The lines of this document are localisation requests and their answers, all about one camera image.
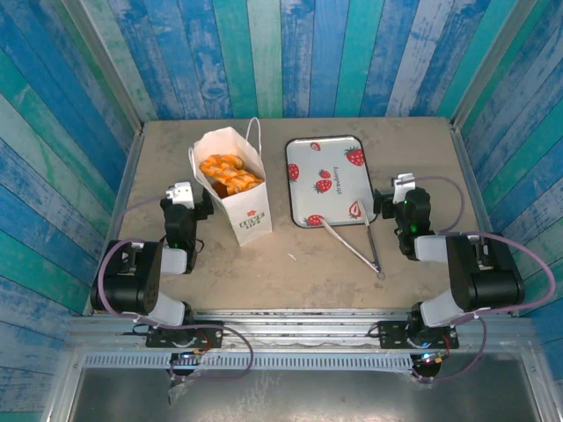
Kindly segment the twisted orange white fake bread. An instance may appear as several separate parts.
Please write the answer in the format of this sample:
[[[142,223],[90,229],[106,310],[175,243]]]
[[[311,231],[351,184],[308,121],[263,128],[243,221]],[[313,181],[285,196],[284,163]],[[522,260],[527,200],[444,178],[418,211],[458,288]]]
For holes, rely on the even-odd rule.
[[[249,171],[226,168],[216,171],[210,176],[214,180],[213,188],[220,198],[225,198],[236,193],[246,192],[264,182]]]

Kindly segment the small LED controller board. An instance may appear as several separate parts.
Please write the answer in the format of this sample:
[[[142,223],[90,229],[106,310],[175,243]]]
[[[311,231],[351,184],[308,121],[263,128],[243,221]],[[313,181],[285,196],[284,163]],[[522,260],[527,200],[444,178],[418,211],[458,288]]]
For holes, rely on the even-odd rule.
[[[202,357],[206,354],[203,349],[194,349],[193,351],[184,351],[173,353],[171,355],[171,366],[197,366]]]
[[[415,366],[437,365],[442,363],[444,355],[441,351],[421,351],[420,353],[413,353],[411,359]]]

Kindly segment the crumpled clear tape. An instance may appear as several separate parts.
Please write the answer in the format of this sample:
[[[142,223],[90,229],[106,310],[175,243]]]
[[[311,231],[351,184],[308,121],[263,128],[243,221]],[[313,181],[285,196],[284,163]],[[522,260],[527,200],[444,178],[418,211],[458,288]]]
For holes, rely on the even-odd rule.
[[[169,405],[174,406],[193,386],[194,379],[187,376],[173,377],[168,389]]]

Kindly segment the metal tongs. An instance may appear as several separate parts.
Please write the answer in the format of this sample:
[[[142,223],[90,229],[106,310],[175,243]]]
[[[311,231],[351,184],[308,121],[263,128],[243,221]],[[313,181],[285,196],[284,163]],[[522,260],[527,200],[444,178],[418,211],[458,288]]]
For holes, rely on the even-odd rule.
[[[369,247],[371,249],[371,253],[372,253],[372,256],[373,256],[372,260],[365,258],[358,250],[356,250],[351,244],[349,244],[344,238],[342,238],[331,227],[331,225],[328,222],[325,221],[324,218],[321,218],[321,224],[333,238],[335,238],[337,241],[339,241],[341,244],[343,244],[349,251],[351,251],[364,264],[369,266],[377,274],[378,279],[384,280],[385,274],[384,274],[384,272],[382,271],[382,268],[381,268],[380,260],[379,260],[378,253],[377,253],[375,239],[374,239],[374,236],[373,236],[371,228],[370,228],[369,218],[367,216],[366,210],[365,210],[362,202],[360,200],[358,200],[357,203],[358,203],[358,207],[359,207],[360,212],[361,212],[361,218],[362,218],[362,222],[365,226],[367,238],[369,240]]]

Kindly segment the aluminium front rail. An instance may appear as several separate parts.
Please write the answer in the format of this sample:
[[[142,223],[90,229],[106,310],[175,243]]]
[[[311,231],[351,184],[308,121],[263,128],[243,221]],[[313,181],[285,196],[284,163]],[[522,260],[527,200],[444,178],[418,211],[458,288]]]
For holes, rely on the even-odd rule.
[[[258,352],[372,352],[379,347],[366,333],[379,321],[406,319],[404,309],[227,309],[200,311],[196,322],[222,322],[240,332]],[[528,318],[488,315],[488,352],[538,347]],[[67,344],[92,350],[141,351],[145,340],[131,333],[134,322],[107,314],[76,317]]]

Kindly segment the aluminium corner post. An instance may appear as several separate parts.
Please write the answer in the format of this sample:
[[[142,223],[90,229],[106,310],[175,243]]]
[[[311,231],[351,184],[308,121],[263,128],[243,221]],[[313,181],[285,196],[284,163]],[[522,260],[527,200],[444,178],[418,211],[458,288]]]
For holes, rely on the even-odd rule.
[[[100,67],[101,73],[113,90],[113,94],[128,123],[136,132],[140,131],[143,128],[143,123],[109,54],[109,49],[102,40],[99,30],[95,27],[83,0],[62,0],[62,3],[91,51],[93,59]]]
[[[537,0],[515,0],[450,119],[450,125],[455,130],[460,130],[468,120],[481,93],[486,88],[502,57],[506,54],[536,2]]]

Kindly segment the grey metal sheet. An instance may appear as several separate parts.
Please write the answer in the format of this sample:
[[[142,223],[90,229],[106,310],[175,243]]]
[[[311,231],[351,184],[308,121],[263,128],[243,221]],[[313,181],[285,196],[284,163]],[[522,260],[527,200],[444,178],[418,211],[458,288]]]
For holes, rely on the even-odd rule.
[[[540,422],[520,364],[487,360],[463,377],[424,384],[410,375],[253,371],[194,381],[174,405],[162,370],[87,368],[48,422]]]

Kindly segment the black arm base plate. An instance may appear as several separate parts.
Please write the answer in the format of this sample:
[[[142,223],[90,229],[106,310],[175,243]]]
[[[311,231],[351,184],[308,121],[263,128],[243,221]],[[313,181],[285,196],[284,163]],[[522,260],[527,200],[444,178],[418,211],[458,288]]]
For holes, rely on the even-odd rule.
[[[194,348],[208,350],[220,348],[223,330],[197,328],[190,330],[169,330],[150,327],[145,333],[145,345],[149,348]]]
[[[458,349],[457,331],[450,327],[414,326],[407,321],[380,321],[377,334],[383,349]]]

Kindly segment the white strawberry print tray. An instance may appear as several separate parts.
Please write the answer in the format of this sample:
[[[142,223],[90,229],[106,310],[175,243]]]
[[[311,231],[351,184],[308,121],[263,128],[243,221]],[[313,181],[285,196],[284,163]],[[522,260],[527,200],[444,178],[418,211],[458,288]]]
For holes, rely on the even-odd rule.
[[[304,229],[375,221],[362,142],[352,135],[294,139],[285,147],[293,223]]]

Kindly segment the white printed paper bag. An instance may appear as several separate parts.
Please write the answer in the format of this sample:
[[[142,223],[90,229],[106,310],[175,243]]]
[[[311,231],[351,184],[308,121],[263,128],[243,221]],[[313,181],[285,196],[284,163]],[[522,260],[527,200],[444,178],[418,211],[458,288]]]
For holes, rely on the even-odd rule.
[[[248,135],[241,135],[233,127],[224,127],[207,132],[188,149],[195,181],[208,190],[212,201],[229,221],[241,246],[272,231],[260,135],[257,136],[257,142],[258,146],[253,147]],[[220,198],[212,186],[214,180],[199,169],[199,164],[211,155],[239,156],[245,163],[245,170],[262,178],[264,182],[246,192]]]

